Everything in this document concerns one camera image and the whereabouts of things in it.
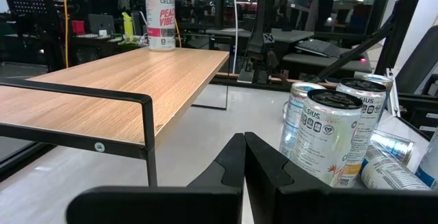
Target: metal pole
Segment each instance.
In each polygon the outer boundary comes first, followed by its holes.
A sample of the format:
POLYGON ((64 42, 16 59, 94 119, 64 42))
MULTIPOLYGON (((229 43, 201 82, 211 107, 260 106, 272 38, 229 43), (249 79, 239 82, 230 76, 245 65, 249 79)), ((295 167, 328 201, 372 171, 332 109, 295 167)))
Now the metal pole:
POLYGON ((372 5, 370 19, 368 20, 369 22, 366 31, 367 35, 370 35, 379 29, 387 3, 388 0, 375 0, 374 4, 372 5))
POLYGON ((397 62, 400 49, 402 48, 404 37, 411 24, 413 14, 418 4, 418 0, 399 0, 400 5, 396 5, 396 22, 390 36, 386 38, 382 53, 378 59, 375 73, 384 75, 386 68, 392 69, 397 62))
POLYGON ((216 27, 217 29, 222 29, 222 25, 224 23, 224 1, 225 0, 216 0, 214 27, 216 27))

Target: black metal frame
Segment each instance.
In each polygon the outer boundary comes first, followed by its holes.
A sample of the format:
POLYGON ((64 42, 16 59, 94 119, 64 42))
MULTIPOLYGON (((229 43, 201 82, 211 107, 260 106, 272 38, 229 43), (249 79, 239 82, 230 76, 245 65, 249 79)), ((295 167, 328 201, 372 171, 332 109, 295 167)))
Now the black metal frame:
MULTIPOLYGON (((205 35, 205 34, 179 34, 179 35, 180 36, 206 36, 209 38, 209 50, 213 50, 211 48, 211 44, 214 43, 213 40, 216 38, 226 39, 227 43, 229 43, 230 45, 233 44, 232 38, 227 37, 227 36, 212 36, 212 35, 205 35)), ((192 104, 192 107, 227 111, 227 109, 228 109, 228 91, 229 91, 229 82, 230 82, 230 69, 231 69, 231 55, 229 56, 229 59, 228 59, 227 80, 225 82, 221 82, 221 83, 213 82, 213 80, 210 81, 210 84, 225 85, 227 87, 227 93, 225 95, 225 107, 223 108, 223 107, 215 107, 215 106, 201 105, 201 104, 192 104)))
POLYGON ((146 160, 149 186, 157 185, 155 128, 153 124, 152 99, 150 96, 131 92, 34 82, 20 79, 0 79, 0 86, 139 103, 142 106, 144 145, 6 123, 0 123, 0 136, 85 149, 89 151, 102 150, 99 152, 143 159, 146 160))
POLYGON ((396 65, 404 37, 411 24, 412 17, 419 0, 399 0, 401 5, 396 5, 396 22, 391 35, 386 38, 380 58, 378 59, 375 74, 383 75, 386 68, 392 69, 396 65))

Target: energy drink can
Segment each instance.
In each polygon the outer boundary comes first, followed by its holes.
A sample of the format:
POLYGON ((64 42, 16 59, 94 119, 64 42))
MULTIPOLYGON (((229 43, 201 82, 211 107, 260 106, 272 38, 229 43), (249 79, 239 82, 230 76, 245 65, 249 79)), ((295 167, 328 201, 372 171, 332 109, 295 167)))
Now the energy drink can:
POLYGON ((374 131, 371 136, 371 142, 382 145, 382 147, 388 150, 388 152, 405 166, 407 166, 411 159, 414 144, 410 140, 385 132, 374 131))
POLYGON ((338 185, 362 105, 359 98, 336 90, 310 90, 291 161, 329 186, 338 185))
POLYGON ((362 163, 362 182, 369 189, 430 190, 380 144, 371 142, 362 163))
POLYGON ((381 121, 381 118, 383 115, 383 110, 386 108, 386 105, 388 104, 388 98, 389 98, 389 94, 391 93, 392 86, 394 84, 394 80, 389 78, 389 77, 375 75, 375 74, 367 74, 367 75, 364 75, 362 78, 364 80, 368 80, 368 81, 371 81, 371 82, 374 82, 377 84, 381 84, 384 87, 386 87, 386 98, 385 98, 385 102, 382 106, 381 115, 378 117, 378 120, 377 120, 377 124, 378 124, 381 121))
POLYGON ((368 80, 345 78, 341 79, 336 90, 353 95, 363 102, 362 115, 351 141, 351 151, 339 182, 340 188, 351 188, 356 183, 371 135, 385 103, 386 87, 368 80))
POLYGON ((415 173, 432 190, 438 190, 438 128, 430 140, 427 152, 424 155, 417 172, 415 173))
POLYGON ((290 89, 289 103, 285 114, 283 133, 281 134, 280 152, 291 158, 292 148, 295 145, 296 135, 302 113, 302 104, 310 90, 325 90, 324 87, 311 83, 294 83, 290 89))
POLYGON ((175 49, 175 0, 146 0, 149 49, 175 49))

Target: aluminum can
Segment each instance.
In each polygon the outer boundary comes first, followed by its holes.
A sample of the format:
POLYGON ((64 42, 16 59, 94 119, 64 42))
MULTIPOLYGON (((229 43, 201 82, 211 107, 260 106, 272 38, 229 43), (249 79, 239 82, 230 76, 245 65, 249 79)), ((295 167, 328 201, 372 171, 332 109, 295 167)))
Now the aluminum can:
POLYGON ((371 135, 377 124, 386 98, 386 87, 368 80, 344 78, 336 90, 353 95, 363 102, 362 115, 357 130, 351 142, 340 188, 351 188, 356 184, 356 178, 367 153, 371 135))
POLYGON ((378 125, 378 123, 381 121, 381 118, 383 115, 383 110, 385 110, 386 106, 388 105, 389 94, 391 93, 392 86, 394 84, 394 80, 389 78, 389 77, 375 75, 375 74, 367 74, 367 75, 364 75, 362 78, 364 80, 368 80, 368 81, 371 81, 371 82, 374 82, 377 84, 381 84, 384 87, 386 87, 386 98, 385 98, 385 102, 382 106, 381 115, 377 119, 377 125, 378 125))
POLYGON ((411 159, 414 142, 410 140, 374 130, 370 142, 382 145, 382 147, 388 150, 388 152, 405 166, 407 166, 411 159))
POLYGON ((336 90, 310 90, 291 161, 329 186, 337 186, 362 105, 359 98, 336 90))
POLYGON ((302 105, 310 90, 325 90, 318 84, 299 82, 292 84, 289 102, 285 114, 283 133, 281 134, 280 152, 287 158, 291 158, 292 148, 295 145, 298 126, 300 124, 302 105))
POLYGON ((361 179, 369 189, 430 190, 383 146, 373 142, 362 162, 361 179))
POLYGON ((175 0, 146 0, 149 49, 175 49, 175 0))
POLYGON ((430 140, 417 172, 415 173, 432 190, 438 190, 438 128, 430 140))

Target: glass wall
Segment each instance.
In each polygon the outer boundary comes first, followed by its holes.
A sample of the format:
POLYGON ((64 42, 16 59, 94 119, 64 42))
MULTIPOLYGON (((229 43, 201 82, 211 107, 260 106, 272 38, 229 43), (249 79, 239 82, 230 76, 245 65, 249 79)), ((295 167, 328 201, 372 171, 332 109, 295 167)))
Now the glass wall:
MULTIPOLYGON (((225 2, 224 24, 234 25, 233 0, 225 2)), ((239 20, 254 17, 257 0, 238 0, 239 20)), ((274 27, 312 32, 364 34, 374 0, 276 0, 274 27)))

